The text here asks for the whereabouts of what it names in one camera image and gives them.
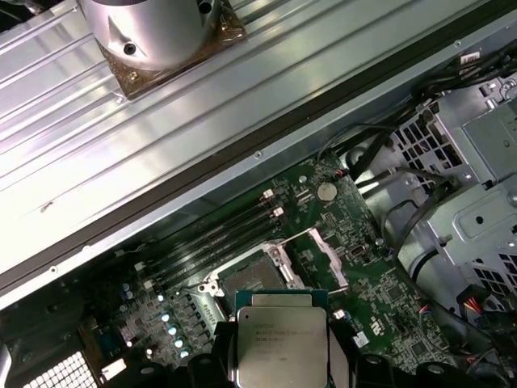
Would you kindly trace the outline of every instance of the perforated metal panel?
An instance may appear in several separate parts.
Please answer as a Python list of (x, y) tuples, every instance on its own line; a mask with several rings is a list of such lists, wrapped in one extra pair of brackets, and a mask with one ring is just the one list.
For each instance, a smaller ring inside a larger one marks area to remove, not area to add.
[(81, 352), (63, 360), (23, 388), (97, 388)]
[[(428, 110), (424, 116), (396, 131), (392, 139), (409, 167), (443, 175), (464, 165), (445, 133), (435, 114)], [(418, 177), (418, 182), (426, 192), (433, 186), (430, 180), (422, 177)]]

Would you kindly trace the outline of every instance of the cable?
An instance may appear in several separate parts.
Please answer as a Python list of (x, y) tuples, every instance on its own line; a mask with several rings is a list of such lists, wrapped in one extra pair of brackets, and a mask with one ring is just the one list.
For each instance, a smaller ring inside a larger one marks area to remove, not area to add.
[(461, 89), (510, 74), (517, 65), (515, 58), (511, 56), (515, 51), (517, 40), (476, 61), (446, 66), (445, 69), (420, 82), (412, 94), (416, 99), (434, 98), (442, 91)]
[[(413, 174), (413, 175), (420, 176), (425, 179), (432, 180), (435, 183), (442, 183), (447, 180), (447, 178), (443, 177), (442, 175), (432, 174), (432, 173), (424, 171), (424, 170), (416, 170), (414, 168), (409, 168), (409, 167), (404, 167), (404, 166), (395, 167), (395, 172), (406, 172), (408, 174)], [(375, 175), (371, 179), (366, 179), (366, 180), (363, 180), (362, 182), (357, 183), (355, 186), (357, 188), (364, 188), (366, 186), (369, 186), (370, 184), (381, 182), (384, 179), (390, 177), (391, 175), (394, 175), (394, 173), (392, 173), (391, 170), (386, 170), (386, 171), (381, 172), (378, 175)]]
[[(387, 129), (387, 130), (394, 130), (395, 127), (393, 126), (389, 126), (389, 125), (383, 125), (383, 124), (368, 124), (368, 123), (354, 123), (354, 124), (351, 124), (351, 125), (348, 125), (347, 127), (345, 127), (344, 129), (341, 129), (338, 133), (336, 133), (334, 136), (332, 136), (328, 141), (327, 143), (325, 143), (323, 145), (323, 147), (317, 152), (317, 155), (316, 155), (316, 161), (317, 162), (320, 162), (322, 160), (322, 155), (323, 153), (328, 150), (329, 148), (332, 147), (333, 144), (339, 142), (339, 140), (341, 139), (341, 137), (343, 137), (345, 135), (345, 133), (351, 131), (352, 129), (360, 129), (361, 127), (364, 127), (364, 128), (367, 128), (367, 129)], [(368, 137), (365, 137), (365, 135), (359, 137), (360, 134), (356, 135), (358, 136), (355, 141), (357, 141), (357, 144), (355, 144), (356, 146), (360, 143), (362, 143), (363, 141), (367, 140), (369, 137), (371, 137), (372, 135), (369, 134)]]
[(441, 305), (439, 302), (437, 302), (435, 299), (430, 297), (420, 286), (418, 286), (410, 277), (404, 266), (402, 265), (401, 261), (399, 260), (398, 256), (400, 255), (401, 249), (404, 247), (407, 238), (411, 234), (411, 231), (413, 228), (424, 218), (441, 200), (446, 198), (451, 193), (450, 187), (447, 185), (439, 185), (436, 187), (436, 189), (431, 193), (429, 198), (420, 206), (411, 216), (409, 221), (404, 225), (402, 228), (399, 238), (396, 241), (396, 243), (393, 246), (393, 254), (392, 254), (392, 261), (393, 266), (398, 270), (401, 279), (414, 291), (417, 292), (417, 294), (425, 301), (429, 301), (432, 306), (438, 310), (439, 312), (446, 314), (449, 318), (453, 319), (457, 323), (463, 325), (470, 331), (476, 332), (479, 336), (481, 336), (484, 340), (487, 340), (491, 342), (491, 338), (484, 333), (483, 331), (479, 330), (474, 325), (465, 322), (463, 319), (458, 317), (457, 315), (453, 314), (451, 311), (449, 311), (446, 307)]
[(389, 216), (392, 213), (395, 213), (396, 211), (402, 209), (406, 205), (412, 205), (415, 209), (418, 209), (417, 204), (414, 202), (414, 200), (404, 200), (400, 204), (393, 206), (390, 210), (388, 210), (381, 218), (380, 220), (380, 236), (383, 240), (388, 242), (388, 233), (386, 232), (386, 223), (388, 222)]
[(489, 354), (491, 354), (492, 352), (494, 352), (495, 349), (494, 348), (490, 348), (488, 350), (485, 350), (482, 354), (480, 354), (476, 360), (474, 360), (474, 362), (467, 368), (467, 374), (471, 374), (475, 368), (477, 367), (477, 365), (485, 358), (487, 357)]
[(436, 249), (433, 249), (430, 252), (427, 252), (421, 259), (418, 261), (417, 265), (414, 266), (413, 275), (411, 275), (411, 280), (415, 283), (418, 280), (418, 275), (422, 271), (422, 268), (426, 263), (431, 260), (433, 257), (437, 256), (439, 253)]
[(429, 340), (429, 337), (427, 337), (427, 331), (426, 331), (423, 319), (425, 317), (429, 317), (431, 315), (432, 315), (432, 312), (431, 312), (431, 308), (429, 307), (429, 305), (425, 305), (418, 312), (418, 327), (420, 328), (420, 331), (423, 333), (424, 339), (427, 342), (427, 344), (429, 346), (431, 346), (431, 348), (433, 348), (437, 352), (440, 352), (440, 353), (443, 353), (443, 354), (447, 354), (449, 356), (464, 357), (464, 358), (472, 357), (473, 355), (471, 353), (468, 353), (468, 352), (465, 352), (465, 353), (452, 353), (449, 350), (448, 346), (446, 348), (441, 348), (440, 346), (436, 345), (433, 341)]
[(0, 7), (0, 12), (2, 12), (4, 15), (7, 15), (7, 16), (9, 16), (10, 18), (12, 18), (12, 19), (16, 20), (17, 22), (20, 22), (20, 23), (22, 23), (22, 22), (23, 22), (23, 20), (21, 20), (21, 18), (19, 18), (19, 17), (18, 17), (18, 16), (16, 16), (15, 14), (11, 14), (9, 11), (6, 11), (6, 10), (2, 9), (1, 7)]
[(399, 130), (400, 125), (415, 115), (415, 109), (419, 102), (411, 99), (395, 114), (382, 121), (382, 124), (393, 126), (393, 130), (379, 133), (370, 143), (364, 154), (360, 156), (353, 166), (348, 166), (350, 177), (356, 181), (372, 164), (373, 160), (379, 154), (380, 149), (386, 144), (391, 134)]

